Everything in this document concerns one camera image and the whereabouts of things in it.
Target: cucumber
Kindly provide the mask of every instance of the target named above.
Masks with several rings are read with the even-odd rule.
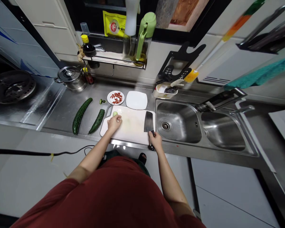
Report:
[[[86,108],[88,107],[88,105],[92,102],[92,98],[87,99],[83,105],[80,107],[80,109],[78,110],[78,112],[76,113],[76,116],[73,120],[73,126],[72,126],[72,130],[73,130],[73,134],[77,135],[78,134],[78,129],[79,129],[79,125],[82,119],[82,116],[86,110]]]
[[[104,118],[104,115],[105,115],[105,111],[103,109],[101,109],[98,113],[98,116],[97,116],[93,126],[91,127],[91,130],[89,131],[89,134],[94,133],[98,129],[98,127],[100,126],[100,124],[102,122],[102,119]]]

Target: faucet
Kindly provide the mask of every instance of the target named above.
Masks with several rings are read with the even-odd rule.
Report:
[[[238,109],[238,110],[235,110],[235,111],[230,111],[229,114],[230,115],[235,115],[235,114],[238,114],[238,113],[245,113],[245,112],[248,112],[248,111],[251,111],[251,110],[255,110],[255,107],[253,105],[248,105],[248,106],[243,107],[241,109]]]
[[[232,90],[223,91],[209,100],[197,104],[195,108],[199,112],[216,111],[217,109],[220,109],[231,102],[236,102],[245,96],[247,96],[247,94],[240,88],[236,87]]]

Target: red shirt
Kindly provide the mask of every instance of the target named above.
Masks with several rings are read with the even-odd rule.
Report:
[[[18,219],[16,227],[196,227],[177,218],[156,183],[131,159],[117,156],[79,184],[65,179]]]

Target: utensil holder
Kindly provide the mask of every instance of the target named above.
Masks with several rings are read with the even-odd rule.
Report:
[[[156,86],[155,90],[153,91],[153,96],[155,98],[160,98],[160,99],[171,99],[172,97],[174,97],[177,93],[178,90],[175,93],[160,93],[159,88],[162,86],[163,84],[159,84]]]

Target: sink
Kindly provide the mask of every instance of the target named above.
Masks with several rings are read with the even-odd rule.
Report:
[[[166,139],[197,143],[202,138],[195,109],[186,104],[163,102],[156,110],[157,129]]]
[[[195,104],[156,100],[156,131],[162,140],[216,151],[259,156],[250,132],[240,115],[221,108],[200,113]]]
[[[245,149],[244,137],[236,122],[228,115],[217,112],[204,112],[201,120],[207,138],[215,146],[228,150]]]

